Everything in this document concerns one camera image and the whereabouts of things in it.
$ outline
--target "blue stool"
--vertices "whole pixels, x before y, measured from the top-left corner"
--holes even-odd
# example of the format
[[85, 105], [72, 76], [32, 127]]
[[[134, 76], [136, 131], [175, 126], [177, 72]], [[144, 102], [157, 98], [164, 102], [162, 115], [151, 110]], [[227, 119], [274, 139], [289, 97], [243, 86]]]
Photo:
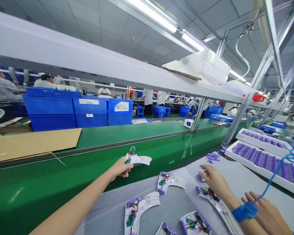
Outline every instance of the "blue stool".
[[168, 115], [168, 117], [170, 117], [170, 115], [171, 115], [171, 108], [166, 107], [166, 115]]
[[136, 117], [138, 117], [139, 115], [144, 116], [144, 107], [143, 106], [137, 106]]

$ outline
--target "gray work mat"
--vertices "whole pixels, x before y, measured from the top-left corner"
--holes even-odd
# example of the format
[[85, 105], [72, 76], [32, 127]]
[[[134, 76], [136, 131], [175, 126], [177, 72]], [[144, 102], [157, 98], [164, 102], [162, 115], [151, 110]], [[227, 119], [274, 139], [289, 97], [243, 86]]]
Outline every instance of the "gray work mat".
[[[161, 205], [154, 206], [142, 214], [139, 225], [140, 235], [154, 235], [162, 222], [168, 223], [178, 234], [183, 234], [179, 224], [180, 218], [197, 210], [210, 224], [212, 235], [230, 235], [225, 223], [210, 202], [196, 194], [195, 186], [206, 185], [197, 178], [199, 165], [206, 163], [204, 157], [170, 172], [171, 175], [187, 181], [186, 190], [170, 186], [165, 195], [160, 195]], [[267, 185], [238, 162], [220, 158], [220, 162], [214, 162], [213, 166], [222, 173], [237, 198], [249, 191], [261, 194]], [[103, 193], [75, 235], [123, 235], [126, 202], [134, 197], [143, 198], [149, 193], [156, 192], [158, 178], [159, 176], [155, 176]], [[270, 187], [265, 197], [278, 207], [287, 224], [294, 231], [294, 199], [273, 187]]]

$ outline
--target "ceiling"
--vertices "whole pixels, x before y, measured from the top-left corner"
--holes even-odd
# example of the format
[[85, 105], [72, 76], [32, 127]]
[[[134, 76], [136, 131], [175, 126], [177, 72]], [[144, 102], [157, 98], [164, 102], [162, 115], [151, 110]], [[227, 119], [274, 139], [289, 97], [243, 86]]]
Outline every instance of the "ceiling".
[[[252, 0], [150, 1], [198, 39], [211, 34], [208, 28], [220, 31], [248, 17], [253, 8]], [[273, 5], [284, 2], [287, 1], [273, 0]], [[286, 7], [275, 12], [277, 31], [290, 9]], [[108, 0], [0, 0], [0, 11], [156, 65], [191, 54]], [[235, 44], [242, 30], [242, 25], [230, 30], [223, 53], [223, 58], [241, 75], [247, 69], [236, 54]], [[284, 74], [293, 64], [294, 36], [290, 35], [290, 38], [281, 55]], [[213, 39], [206, 44], [216, 51], [219, 40]], [[247, 75], [248, 81], [251, 81], [267, 49], [258, 21], [253, 32], [241, 38], [239, 49], [251, 64], [251, 71]], [[265, 87], [277, 88], [276, 79], [276, 76], [267, 77]]]

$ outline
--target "blue anti-static wrist strap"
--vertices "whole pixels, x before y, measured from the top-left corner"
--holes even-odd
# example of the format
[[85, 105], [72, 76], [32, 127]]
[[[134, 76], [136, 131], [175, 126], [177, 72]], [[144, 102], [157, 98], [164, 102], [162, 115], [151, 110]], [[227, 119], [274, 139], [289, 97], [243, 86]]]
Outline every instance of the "blue anti-static wrist strap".
[[242, 221], [248, 218], [255, 218], [255, 214], [258, 212], [257, 207], [254, 204], [247, 202], [240, 207], [232, 211], [232, 215], [237, 222], [241, 223]]

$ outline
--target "coiled blue cord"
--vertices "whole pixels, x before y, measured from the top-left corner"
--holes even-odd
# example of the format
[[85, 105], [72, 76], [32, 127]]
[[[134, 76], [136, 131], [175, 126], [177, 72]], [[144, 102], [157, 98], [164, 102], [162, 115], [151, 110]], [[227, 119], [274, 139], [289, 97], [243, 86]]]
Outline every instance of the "coiled blue cord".
[[267, 185], [266, 189], [264, 190], [264, 192], [262, 193], [262, 195], [260, 195], [260, 197], [258, 197], [258, 198], [253, 202], [253, 204], [255, 204], [257, 201], [259, 201], [259, 200], [260, 200], [260, 199], [266, 194], [266, 192], [268, 191], [268, 189], [269, 189], [269, 187], [270, 187], [270, 185], [271, 185], [271, 183], [272, 183], [274, 177], [277, 175], [277, 173], [278, 173], [278, 172], [280, 171], [280, 169], [282, 168], [282, 165], [283, 165], [283, 161], [284, 161], [284, 160], [288, 160], [288, 161], [294, 163], [294, 149], [292, 149], [292, 150], [290, 151], [290, 154], [286, 155], [285, 157], [283, 157], [283, 158], [281, 159], [280, 164], [279, 164], [278, 168], [276, 169], [276, 171], [274, 172], [273, 176], [271, 177], [270, 181], [268, 182], [268, 185]]

